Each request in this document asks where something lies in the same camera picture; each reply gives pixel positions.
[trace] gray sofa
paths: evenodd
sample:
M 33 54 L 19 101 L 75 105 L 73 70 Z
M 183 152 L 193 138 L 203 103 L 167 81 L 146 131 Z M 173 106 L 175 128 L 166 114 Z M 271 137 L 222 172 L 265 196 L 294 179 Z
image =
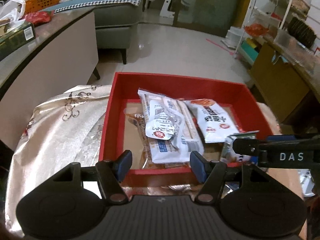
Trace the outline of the gray sofa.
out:
M 120 49 L 123 64 L 127 64 L 126 50 L 130 47 L 132 27 L 140 22 L 142 4 L 110 4 L 94 9 L 98 49 Z

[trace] yellow basket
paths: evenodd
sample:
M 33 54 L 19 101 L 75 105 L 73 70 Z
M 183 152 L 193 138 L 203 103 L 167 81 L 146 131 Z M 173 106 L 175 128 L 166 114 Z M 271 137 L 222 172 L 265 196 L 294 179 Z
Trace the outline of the yellow basket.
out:
M 24 15 L 31 12 L 40 11 L 42 9 L 56 5 L 58 3 L 59 3 L 59 0 L 27 0 L 26 10 L 24 12 Z

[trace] red box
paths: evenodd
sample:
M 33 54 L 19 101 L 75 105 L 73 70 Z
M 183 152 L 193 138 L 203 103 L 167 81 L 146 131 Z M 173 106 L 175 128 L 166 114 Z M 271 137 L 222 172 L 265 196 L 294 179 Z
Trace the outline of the red box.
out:
M 139 88 L 185 100 L 213 99 L 231 109 L 243 130 L 259 130 L 258 139 L 272 134 L 256 100 L 244 84 L 187 76 L 117 72 L 102 130 L 99 160 L 115 160 L 123 152 L 124 109 L 127 103 L 140 103 Z M 130 170 L 122 185 L 159 187 L 191 183 L 197 181 L 190 168 L 171 168 Z

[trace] blue cloth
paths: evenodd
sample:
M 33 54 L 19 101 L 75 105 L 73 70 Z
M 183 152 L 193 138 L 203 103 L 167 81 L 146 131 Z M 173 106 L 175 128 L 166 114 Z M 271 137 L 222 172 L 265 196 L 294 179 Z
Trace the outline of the blue cloth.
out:
M 121 3 L 131 3 L 132 5 L 138 6 L 140 4 L 140 0 L 71 0 L 47 7 L 42 11 L 54 11 L 54 13 L 57 13 L 87 6 L 99 6 Z

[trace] red package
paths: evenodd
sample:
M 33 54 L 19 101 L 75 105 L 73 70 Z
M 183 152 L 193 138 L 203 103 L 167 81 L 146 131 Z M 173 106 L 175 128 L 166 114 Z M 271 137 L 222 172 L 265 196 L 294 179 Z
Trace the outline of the red package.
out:
M 27 22 L 31 22 L 35 26 L 37 26 L 40 24 L 50 22 L 52 19 L 52 16 L 53 16 L 53 11 L 51 12 L 43 11 L 43 12 L 28 13 L 25 15 L 24 18 Z
M 246 26 L 244 27 L 244 30 L 246 33 L 248 33 L 250 36 L 253 36 L 253 37 L 259 37 L 261 35 L 265 35 L 269 31 L 268 28 L 265 28 L 258 23 L 254 23 L 254 24 L 251 24 L 250 26 Z

